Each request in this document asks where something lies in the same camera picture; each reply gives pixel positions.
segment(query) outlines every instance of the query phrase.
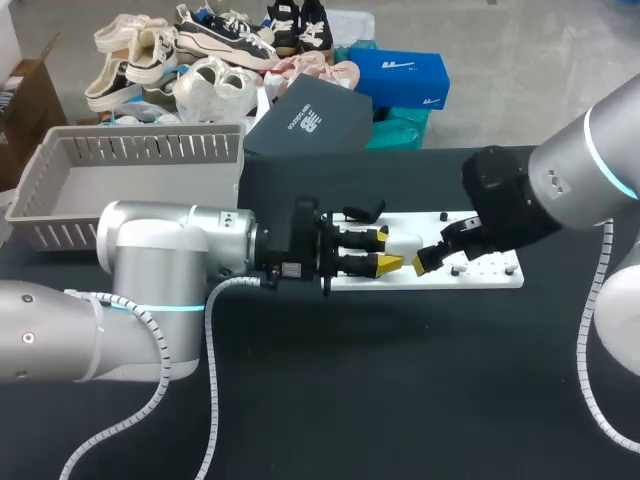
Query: robotic arm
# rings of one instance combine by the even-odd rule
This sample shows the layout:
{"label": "robotic arm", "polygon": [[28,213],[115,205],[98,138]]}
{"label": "robotic arm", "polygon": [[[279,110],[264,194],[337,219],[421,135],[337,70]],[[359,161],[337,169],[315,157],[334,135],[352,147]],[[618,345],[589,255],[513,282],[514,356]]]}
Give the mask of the robotic arm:
{"label": "robotic arm", "polygon": [[[340,231],[331,212],[318,212],[317,201],[299,199],[283,251],[270,247],[269,231],[259,228],[250,210],[114,202],[100,217],[97,251],[102,268],[113,274],[113,294],[153,316],[177,380],[198,365],[209,279],[257,271],[266,273],[261,286],[274,288],[280,279],[323,276],[328,293],[338,271],[377,278],[400,268],[401,257],[373,253],[385,251],[387,234]],[[340,256],[340,246],[372,253]],[[3,281],[0,318],[0,380],[156,382],[160,376],[156,340],[117,304],[96,308],[41,285]]]}
{"label": "robotic arm", "polygon": [[[441,232],[441,242],[419,250],[413,260],[416,273],[440,268],[442,260],[455,252],[464,251],[473,260],[530,245],[563,228],[589,228],[608,221],[638,203],[639,151],[640,75],[537,147],[528,171],[500,147],[481,150],[462,168],[462,183],[477,217],[449,225]],[[640,375],[638,240],[604,283],[592,309],[605,347],[636,375]]]}

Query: gray plastic basket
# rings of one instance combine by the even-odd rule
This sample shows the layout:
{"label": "gray plastic basket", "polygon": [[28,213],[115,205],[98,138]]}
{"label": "gray plastic basket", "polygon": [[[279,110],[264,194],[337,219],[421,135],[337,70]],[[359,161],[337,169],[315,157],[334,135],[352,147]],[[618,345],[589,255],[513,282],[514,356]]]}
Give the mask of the gray plastic basket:
{"label": "gray plastic basket", "polygon": [[22,174],[6,219],[37,250],[91,250],[115,200],[235,208],[240,124],[56,127]]}

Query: black shoe box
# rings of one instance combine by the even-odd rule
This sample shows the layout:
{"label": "black shoe box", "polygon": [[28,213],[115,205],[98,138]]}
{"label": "black shoe box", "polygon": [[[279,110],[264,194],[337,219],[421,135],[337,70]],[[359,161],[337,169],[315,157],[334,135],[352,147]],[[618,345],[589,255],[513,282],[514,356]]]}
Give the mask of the black shoe box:
{"label": "black shoe box", "polygon": [[301,75],[244,140],[257,155],[364,150],[373,131],[371,98]]}

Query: gray floor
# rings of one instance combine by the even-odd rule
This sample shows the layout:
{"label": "gray floor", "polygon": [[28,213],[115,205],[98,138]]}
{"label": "gray floor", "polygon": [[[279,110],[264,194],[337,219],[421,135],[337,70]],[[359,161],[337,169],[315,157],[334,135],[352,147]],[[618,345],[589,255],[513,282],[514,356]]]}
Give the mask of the gray floor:
{"label": "gray floor", "polygon": [[[118,13],[173,18],[176,0],[16,0],[24,55],[55,32],[47,62],[70,120],[90,115],[85,87],[102,68],[93,32]],[[253,18],[267,0],[235,0]],[[427,147],[533,144],[640,72],[640,6],[613,0],[326,0],[376,16],[381,48],[439,52],[451,77]]]}

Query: black table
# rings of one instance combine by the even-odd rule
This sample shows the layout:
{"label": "black table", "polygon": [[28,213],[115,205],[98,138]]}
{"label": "black table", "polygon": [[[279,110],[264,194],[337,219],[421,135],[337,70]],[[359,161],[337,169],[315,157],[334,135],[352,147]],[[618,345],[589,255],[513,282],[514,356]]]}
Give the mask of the black table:
{"label": "black table", "polygon": [[[513,151],[525,160],[530,148]],[[285,231],[297,195],[324,208],[465,210],[472,150],[249,160],[241,207]],[[638,218],[618,222],[614,259]],[[575,343],[601,232],[563,232],[523,249],[525,286],[507,291],[333,293],[283,284],[230,290],[216,308],[221,426],[209,478],[624,478],[640,457],[591,419]],[[109,291],[94,258],[31,252],[16,238],[0,277]],[[593,388],[611,423],[640,439],[640,381],[597,337]],[[0,478],[57,478],[89,436],[146,402],[155,386],[0,387]],[[73,479],[191,479],[209,428],[205,362],[169,388],[147,421],[91,451]]]}

